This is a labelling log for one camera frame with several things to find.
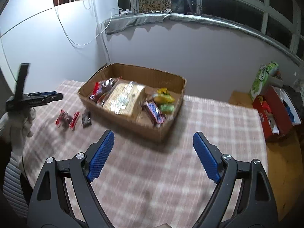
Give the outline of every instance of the checkered tablecloth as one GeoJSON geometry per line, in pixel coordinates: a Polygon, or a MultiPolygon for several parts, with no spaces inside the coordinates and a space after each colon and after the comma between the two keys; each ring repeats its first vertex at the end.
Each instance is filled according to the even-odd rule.
{"type": "MultiPolygon", "coordinates": [[[[37,109],[34,136],[23,151],[25,171],[34,187],[46,158],[70,159],[85,152],[106,129],[112,130],[114,147],[92,187],[117,228],[194,225],[215,188],[193,149],[192,137],[197,131],[236,160],[260,159],[267,172],[266,145],[257,111],[210,99],[185,96],[164,144],[140,138],[99,116],[93,116],[89,128],[83,129],[78,121],[75,131],[63,132],[55,125],[60,110],[71,114],[85,110],[77,95],[82,84],[64,81],[57,89],[64,99],[37,109]]],[[[237,180],[224,219],[232,215],[240,184],[237,180]]],[[[67,189],[75,216],[83,220],[70,179],[67,189]]]]}

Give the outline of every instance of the light stand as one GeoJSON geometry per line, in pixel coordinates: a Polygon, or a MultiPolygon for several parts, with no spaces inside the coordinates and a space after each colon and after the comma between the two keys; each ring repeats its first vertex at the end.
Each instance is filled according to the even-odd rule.
{"type": "MultiPolygon", "coordinates": [[[[183,0],[183,1],[184,1],[184,11],[185,11],[185,15],[187,15],[187,4],[188,4],[189,7],[190,7],[190,10],[191,10],[192,15],[194,15],[194,11],[193,11],[192,4],[191,4],[190,0],[183,0]]],[[[175,10],[174,10],[174,13],[177,13],[177,10],[178,10],[178,8],[179,8],[181,2],[182,2],[182,0],[178,0],[177,6],[176,6],[176,8],[175,8],[175,10]]]]}

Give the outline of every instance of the blue gripper pad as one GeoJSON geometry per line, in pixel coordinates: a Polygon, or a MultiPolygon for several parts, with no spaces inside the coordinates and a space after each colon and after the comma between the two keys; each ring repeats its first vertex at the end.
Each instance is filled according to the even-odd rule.
{"type": "Polygon", "coordinates": [[[207,173],[208,178],[212,179],[215,183],[219,183],[221,177],[217,170],[218,164],[197,133],[193,136],[193,147],[207,173]]]}
{"type": "Polygon", "coordinates": [[[113,148],[114,145],[114,133],[111,131],[103,143],[98,148],[97,152],[95,153],[94,157],[90,162],[90,170],[87,175],[87,179],[89,182],[92,182],[95,178],[98,178],[101,170],[113,148]]]}

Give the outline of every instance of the hand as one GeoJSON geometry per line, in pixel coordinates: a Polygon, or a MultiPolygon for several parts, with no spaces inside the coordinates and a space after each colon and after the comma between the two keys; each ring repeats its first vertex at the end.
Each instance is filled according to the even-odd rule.
{"type": "Polygon", "coordinates": [[[0,138],[12,145],[12,152],[21,156],[25,145],[25,138],[31,137],[32,121],[36,117],[34,109],[26,108],[22,111],[6,112],[0,120],[0,138]]]}

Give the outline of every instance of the screw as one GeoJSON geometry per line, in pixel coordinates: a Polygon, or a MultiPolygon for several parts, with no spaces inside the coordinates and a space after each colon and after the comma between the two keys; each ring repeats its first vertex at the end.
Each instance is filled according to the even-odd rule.
{"type": "Polygon", "coordinates": [[[259,161],[258,159],[254,159],[254,160],[253,160],[253,163],[254,163],[254,164],[260,164],[261,161],[259,161]]]}
{"type": "Polygon", "coordinates": [[[223,158],[226,159],[226,160],[230,160],[231,155],[230,154],[223,154],[223,158]]]}
{"type": "Polygon", "coordinates": [[[54,161],[54,159],[52,158],[52,157],[49,157],[48,159],[47,159],[47,163],[52,163],[54,161]]]}
{"type": "Polygon", "coordinates": [[[85,156],[84,153],[78,153],[78,154],[76,155],[76,158],[78,158],[78,159],[83,159],[84,156],[85,156]]]}

